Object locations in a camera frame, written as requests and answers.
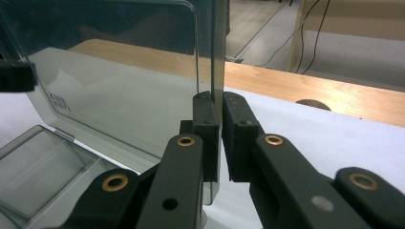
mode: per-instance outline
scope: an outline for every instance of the black mount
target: black mount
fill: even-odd
[[[167,144],[161,163],[138,176],[97,177],[59,228],[200,228],[204,181],[218,181],[218,119],[210,93],[193,97],[193,120]],[[378,175],[319,174],[292,143],[267,135],[245,99],[224,93],[229,177],[250,182],[265,228],[405,228],[405,197]]]

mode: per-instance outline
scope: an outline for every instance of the black cable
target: black cable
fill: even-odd
[[[322,17],[321,25],[319,26],[318,34],[316,35],[315,47],[313,48],[313,58],[312,58],[312,60],[310,61],[309,66],[308,66],[301,74],[306,73],[307,70],[310,68],[310,66],[312,66],[313,61],[315,60],[315,56],[316,56],[316,45],[318,44],[319,33],[321,33],[322,25],[324,24],[324,20],[325,20],[325,16],[327,15],[329,3],[330,3],[330,0],[328,0],[328,4],[327,4],[327,6],[325,7],[324,16]]]
[[[315,7],[315,5],[319,2],[319,0],[317,0],[314,4],[312,4],[312,6],[310,7],[309,11],[307,12],[307,14],[309,14],[312,9]],[[301,24],[294,30],[294,32],[289,36],[289,38],[286,40],[286,42],[280,47],[278,48],[273,55],[270,57],[270,59],[265,63],[265,64],[261,64],[261,65],[257,65],[256,67],[264,67],[265,65],[269,64],[271,62],[271,60],[273,59],[273,57],[277,54],[277,52],[279,50],[281,50],[289,41],[289,39],[291,39],[291,37],[305,24],[306,19],[304,19]]]
[[[307,14],[304,17],[304,21],[307,19],[307,17],[309,16],[309,13],[312,11],[312,9],[316,6],[316,4],[319,2],[319,0],[317,0],[312,7],[308,10]],[[303,56],[304,56],[304,24],[301,25],[301,56],[300,56],[300,62],[298,64],[298,68],[297,71],[295,71],[295,73],[298,73],[298,71],[300,70],[301,67],[301,63],[303,62]]]

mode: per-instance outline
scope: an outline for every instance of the transparent plastic lid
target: transparent plastic lid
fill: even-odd
[[[0,1],[38,78],[28,93],[58,131],[143,172],[192,119],[197,16],[186,1]]]

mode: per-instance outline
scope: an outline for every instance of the brass screw hole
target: brass screw hole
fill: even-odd
[[[366,190],[376,190],[378,188],[378,183],[375,179],[360,173],[350,174],[349,180],[362,189]]]
[[[265,142],[270,145],[281,145],[283,144],[283,139],[276,135],[268,135],[265,137]]]
[[[128,184],[128,177],[124,174],[110,175],[101,184],[102,190],[106,192],[116,192],[123,189]]]
[[[196,141],[189,136],[184,136],[177,140],[177,143],[181,146],[190,146],[193,145],[195,142]]]

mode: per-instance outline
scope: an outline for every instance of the small hole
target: small hole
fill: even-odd
[[[181,142],[182,144],[190,144],[191,139],[190,139],[190,138],[183,138],[183,139],[180,140],[180,142]]]
[[[269,135],[265,137],[265,142],[267,142],[270,145],[281,145],[283,144],[283,139],[276,136],[276,135]]]
[[[280,139],[279,139],[279,138],[276,138],[276,137],[274,137],[274,136],[270,136],[270,137],[268,138],[268,140],[271,141],[271,142],[274,142],[274,143],[280,142]]]
[[[181,146],[190,146],[194,144],[195,140],[191,137],[184,136],[177,140],[177,143]]]
[[[114,179],[108,181],[108,186],[117,187],[117,186],[121,185],[121,183],[122,183],[121,178],[114,178]]]
[[[350,174],[349,180],[359,188],[366,190],[376,190],[378,189],[378,183],[375,179],[360,173]]]
[[[104,179],[101,188],[106,192],[116,192],[123,189],[127,184],[128,177],[126,175],[112,174]]]
[[[167,198],[161,206],[166,211],[172,211],[179,206],[179,203],[177,202],[177,200],[175,198]]]

